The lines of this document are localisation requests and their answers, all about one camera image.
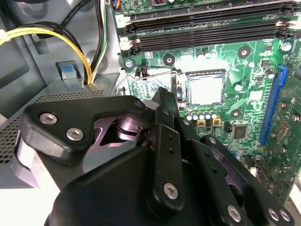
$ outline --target cable bundle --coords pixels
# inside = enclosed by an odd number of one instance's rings
[[[91,63],[91,67],[87,62],[78,41],[73,36],[73,34],[66,28],[66,25],[71,21],[73,16],[90,1],[91,0],[82,0],[80,3],[78,3],[69,12],[69,14],[61,22],[61,24],[49,21],[37,22],[34,24],[22,24],[20,20],[14,16],[6,1],[1,0],[0,8],[3,14],[6,15],[19,28],[6,32],[7,37],[6,35],[4,35],[4,31],[1,31],[0,35],[2,34],[2,36],[0,37],[0,45],[2,45],[6,41],[9,41],[12,38],[28,34],[37,34],[41,39],[56,36],[68,43],[68,45],[70,45],[74,49],[74,51],[79,55],[85,68],[84,84],[90,84],[95,80],[97,68],[103,59],[107,47],[107,20],[105,4],[109,3],[106,3],[105,0],[95,0],[96,16],[99,27],[99,41],[95,56]]]

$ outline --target wire connector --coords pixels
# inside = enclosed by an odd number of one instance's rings
[[[0,39],[5,41],[5,42],[10,41],[10,38],[9,38],[8,34],[3,29],[0,29]]]

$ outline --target microchip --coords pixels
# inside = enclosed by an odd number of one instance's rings
[[[191,106],[218,105],[223,101],[224,73],[196,73],[188,77],[188,102]]]
[[[220,126],[221,125],[221,119],[213,119],[212,120],[212,126]]]
[[[269,66],[269,60],[262,60],[261,66],[262,67],[268,67]]]
[[[266,47],[265,47],[265,50],[266,50],[266,51],[271,51],[272,49],[273,49],[272,46],[266,46]]]
[[[152,4],[152,0],[146,0],[146,5],[147,6],[152,6],[153,4]]]
[[[205,120],[198,120],[197,127],[205,127]]]
[[[233,128],[233,139],[242,139],[246,137],[247,125],[235,125]]]

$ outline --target metal lever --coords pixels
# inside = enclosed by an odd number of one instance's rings
[[[160,217],[181,211],[185,203],[180,136],[173,128],[174,115],[158,107],[155,126],[143,143],[153,150],[147,203]]]

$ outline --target screw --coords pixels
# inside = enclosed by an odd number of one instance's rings
[[[84,133],[77,128],[70,128],[66,132],[67,137],[73,141],[80,141],[84,138]]]
[[[268,208],[268,212],[269,212],[269,214],[271,215],[271,217],[272,217],[275,221],[279,221],[279,217],[278,217],[277,213],[276,213],[274,210]]]
[[[137,107],[143,107],[143,104],[138,100],[135,100],[134,105],[136,105]]]
[[[163,186],[165,194],[168,196],[170,199],[177,199],[179,196],[178,189],[171,183],[166,183]]]
[[[230,217],[233,218],[233,220],[235,220],[238,223],[241,221],[241,215],[234,206],[232,206],[232,205],[227,206],[227,211],[228,211]]]
[[[272,133],[271,133],[271,137],[272,137],[272,138],[277,138],[277,133],[272,132]]]
[[[290,216],[287,213],[285,213],[284,210],[279,210],[279,212],[284,220],[291,221]]]
[[[165,108],[162,108],[162,111],[163,111],[164,114],[169,115],[168,110],[166,110]]]
[[[189,122],[187,119],[183,119],[183,122],[184,122],[186,125],[190,125],[190,122]]]
[[[293,121],[300,121],[300,115],[298,115],[298,114],[292,115],[292,120]]]
[[[132,67],[134,64],[131,60],[126,61],[126,67]]]
[[[286,102],[285,102],[285,101],[281,101],[280,107],[281,107],[282,109],[285,109],[285,108],[286,108]]]
[[[57,122],[57,117],[51,113],[44,113],[40,116],[40,121],[47,125],[53,125]]]
[[[255,156],[255,160],[256,160],[256,161],[259,161],[259,160],[261,160],[261,155],[257,155],[257,156]]]
[[[209,140],[210,140],[212,143],[214,143],[214,144],[216,143],[216,141],[215,141],[215,139],[214,139],[213,137],[210,137]]]

